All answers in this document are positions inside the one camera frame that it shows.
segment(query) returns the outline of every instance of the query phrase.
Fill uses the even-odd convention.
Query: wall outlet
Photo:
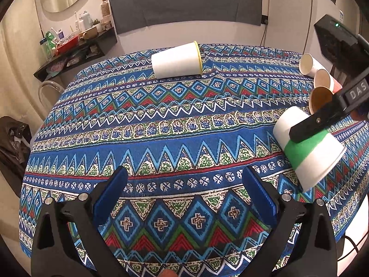
[[[267,15],[261,15],[261,23],[263,25],[268,25],[268,16]]]

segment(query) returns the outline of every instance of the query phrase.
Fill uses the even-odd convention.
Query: green striped paper cup
[[[290,128],[307,117],[298,107],[290,107],[273,129],[273,135],[295,170],[304,192],[321,181],[346,151],[346,147],[325,129],[300,143],[291,141]]]

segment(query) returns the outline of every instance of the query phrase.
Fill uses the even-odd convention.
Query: blue patterned fabric
[[[20,240],[31,254],[43,201],[73,200],[119,165],[128,173],[99,231],[132,276],[164,268],[180,276],[239,274],[270,228],[242,185],[252,165],[294,199],[326,201],[340,238],[368,190],[366,122],[350,117],[329,128],[347,147],[336,167],[306,193],[273,137],[289,107],[308,112],[312,79],[301,55],[277,49],[200,45],[204,74],[157,80],[148,50],[81,71],[42,126],[29,158],[20,201]],[[82,261],[93,267],[73,224]],[[298,235],[291,233],[277,267]]]

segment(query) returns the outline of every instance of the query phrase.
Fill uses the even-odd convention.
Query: blue gripper pad
[[[124,167],[119,166],[110,178],[111,179],[106,181],[108,182],[106,188],[93,205],[92,223],[96,227],[106,223],[106,220],[117,203],[121,192],[127,185],[128,172]]]
[[[263,223],[270,225],[272,228],[277,226],[277,206],[261,185],[261,179],[255,176],[248,167],[245,167],[242,172],[242,183]]]

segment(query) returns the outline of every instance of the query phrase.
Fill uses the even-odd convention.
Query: white paper cup
[[[196,41],[153,54],[151,63],[158,79],[202,75],[201,55]]]
[[[307,117],[298,107],[290,107],[281,115],[273,129],[273,135],[295,170],[304,192],[321,181],[346,151],[346,147],[327,130],[300,143],[292,142],[290,128]]]
[[[312,78],[315,77],[317,70],[325,70],[325,67],[308,53],[302,55],[300,63],[298,64],[298,68],[303,75],[307,75]]]
[[[309,97],[309,110],[311,114],[316,113],[320,108],[332,101],[333,93],[325,86],[314,88]]]
[[[318,86],[329,88],[329,90],[334,94],[342,89],[342,85],[340,85],[338,81],[326,71],[326,69],[317,70],[317,72],[315,73],[314,88]]]

